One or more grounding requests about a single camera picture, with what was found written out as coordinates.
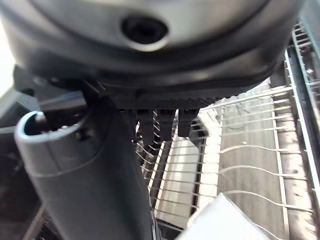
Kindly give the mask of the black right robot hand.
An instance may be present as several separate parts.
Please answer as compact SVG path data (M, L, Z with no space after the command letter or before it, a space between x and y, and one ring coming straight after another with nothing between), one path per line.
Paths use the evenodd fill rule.
M3 0L17 91L38 111L14 140L66 240L156 240L133 145L251 90L281 62L302 0Z

